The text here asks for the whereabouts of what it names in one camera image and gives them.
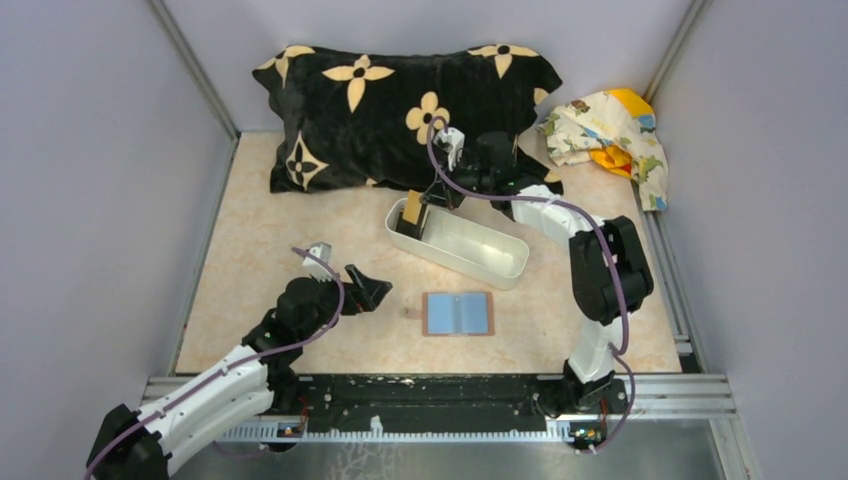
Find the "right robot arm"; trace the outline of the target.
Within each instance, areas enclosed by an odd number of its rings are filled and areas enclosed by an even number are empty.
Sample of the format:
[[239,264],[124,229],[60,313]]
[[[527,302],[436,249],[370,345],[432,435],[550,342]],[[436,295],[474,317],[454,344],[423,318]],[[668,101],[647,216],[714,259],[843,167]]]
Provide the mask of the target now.
[[466,198],[485,200],[567,250],[573,297],[584,320],[563,366],[563,398],[576,412],[590,411],[611,384],[615,361],[628,350],[631,315],[654,290],[635,224],[626,216],[593,216],[565,200],[551,170],[504,132],[485,133],[466,148],[461,131],[436,127],[424,144],[435,177],[423,204],[453,209]]

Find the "white oblong plastic bin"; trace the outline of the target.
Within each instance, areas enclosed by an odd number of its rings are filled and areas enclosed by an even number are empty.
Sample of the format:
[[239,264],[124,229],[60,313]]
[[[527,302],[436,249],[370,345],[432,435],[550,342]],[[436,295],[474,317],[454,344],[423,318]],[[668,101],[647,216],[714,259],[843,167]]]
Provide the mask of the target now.
[[499,290],[518,284],[530,254],[525,241],[440,208],[428,210],[415,239],[396,230],[406,203],[396,201],[384,220],[394,247]]

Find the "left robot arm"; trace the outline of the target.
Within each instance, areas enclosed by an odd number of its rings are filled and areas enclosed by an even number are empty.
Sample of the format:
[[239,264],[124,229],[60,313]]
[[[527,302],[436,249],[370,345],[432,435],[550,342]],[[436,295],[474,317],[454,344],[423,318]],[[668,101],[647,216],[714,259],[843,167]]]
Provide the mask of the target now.
[[386,280],[344,268],[288,282],[262,320],[221,360],[159,399],[104,417],[86,462],[87,479],[169,479],[194,455],[243,421],[300,399],[292,364],[343,316],[369,313],[392,290]]

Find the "brown leather card holder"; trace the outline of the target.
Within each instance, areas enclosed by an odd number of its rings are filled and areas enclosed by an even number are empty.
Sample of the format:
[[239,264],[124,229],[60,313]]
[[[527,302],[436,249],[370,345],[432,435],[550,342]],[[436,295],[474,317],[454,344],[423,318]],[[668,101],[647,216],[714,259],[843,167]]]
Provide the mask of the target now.
[[493,295],[488,291],[427,292],[401,316],[419,320],[427,337],[486,337],[495,334]]

